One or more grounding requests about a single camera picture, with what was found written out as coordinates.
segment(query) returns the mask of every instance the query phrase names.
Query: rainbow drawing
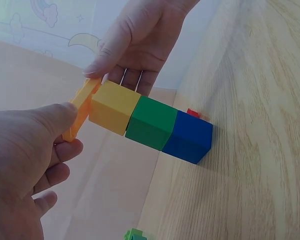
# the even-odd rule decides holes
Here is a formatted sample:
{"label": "rainbow drawing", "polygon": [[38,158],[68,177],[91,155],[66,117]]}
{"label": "rainbow drawing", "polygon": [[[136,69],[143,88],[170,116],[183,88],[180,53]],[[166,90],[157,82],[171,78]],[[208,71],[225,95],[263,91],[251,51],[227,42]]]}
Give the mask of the rainbow drawing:
{"label": "rainbow drawing", "polygon": [[47,4],[45,0],[30,0],[34,14],[53,28],[58,21],[58,11],[56,4]]}

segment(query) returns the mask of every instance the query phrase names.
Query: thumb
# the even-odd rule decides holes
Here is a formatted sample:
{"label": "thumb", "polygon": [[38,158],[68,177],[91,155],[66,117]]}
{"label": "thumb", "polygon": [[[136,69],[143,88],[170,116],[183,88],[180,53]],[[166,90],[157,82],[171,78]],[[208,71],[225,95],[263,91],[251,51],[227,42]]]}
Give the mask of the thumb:
{"label": "thumb", "polygon": [[53,139],[68,130],[78,114],[76,106],[70,102],[43,106],[33,111],[36,120],[47,129]]}
{"label": "thumb", "polygon": [[109,73],[131,42],[131,29],[119,18],[108,30],[94,61],[83,70],[86,78],[97,79]]}

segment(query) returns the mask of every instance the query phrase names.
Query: toy block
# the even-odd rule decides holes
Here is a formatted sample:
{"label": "toy block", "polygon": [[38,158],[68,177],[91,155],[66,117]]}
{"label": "toy block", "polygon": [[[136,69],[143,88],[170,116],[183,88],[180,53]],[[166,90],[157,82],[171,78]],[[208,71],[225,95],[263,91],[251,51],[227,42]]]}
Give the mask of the toy block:
{"label": "toy block", "polygon": [[200,114],[196,111],[191,110],[190,108],[188,108],[188,110],[186,111],[187,114],[190,114],[191,116],[194,116],[196,118],[200,118]]}
{"label": "toy block", "polygon": [[72,142],[77,137],[78,131],[89,115],[92,95],[97,92],[100,85],[101,78],[86,79],[83,87],[76,92],[75,98],[69,101],[76,106],[78,113],[71,128],[62,134],[62,139],[66,142]]}
{"label": "toy block", "polygon": [[89,121],[123,136],[141,95],[106,81],[92,96]]}
{"label": "toy block", "polygon": [[126,231],[123,240],[131,240],[133,236],[142,236],[143,232],[141,230],[131,228],[131,230]]}
{"label": "toy block", "polygon": [[213,125],[178,110],[173,132],[162,152],[197,164],[211,149]]}
{"label": "toy block", "polygon": [[144,236],[132,235],[131,240],[147,240],[147,238]]}
{"label": "toy block", "polygon": [[128,124],[125,137],[161,151],[174,129],[177,110],[141,96]]}

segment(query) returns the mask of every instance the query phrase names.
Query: blue block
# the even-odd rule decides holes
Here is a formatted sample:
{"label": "blue block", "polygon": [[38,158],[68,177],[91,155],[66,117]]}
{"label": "blue block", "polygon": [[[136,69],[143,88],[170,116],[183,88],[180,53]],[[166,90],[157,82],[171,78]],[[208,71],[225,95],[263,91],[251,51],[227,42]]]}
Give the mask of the blue block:
{"label": "blue block", "polygon": [[212,146],[213,125],[178,110],[173,132],[162,152],[197,164]]}

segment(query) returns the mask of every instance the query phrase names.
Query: orange block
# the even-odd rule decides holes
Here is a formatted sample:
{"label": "orange block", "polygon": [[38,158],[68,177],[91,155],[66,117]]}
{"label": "orange block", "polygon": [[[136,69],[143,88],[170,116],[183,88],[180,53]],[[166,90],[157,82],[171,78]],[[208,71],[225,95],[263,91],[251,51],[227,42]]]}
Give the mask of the orange block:
{"label": "orange block", "polygon": [[99,89],[101,81],[101,78],[85,80],[83,88],[79,89],[75,98],[69,101],[78,109],[78,115],[71,128],[62,134],[62,139],[66,142],[72,142],[77,137],[81,126],[89,115],[92,95]]}

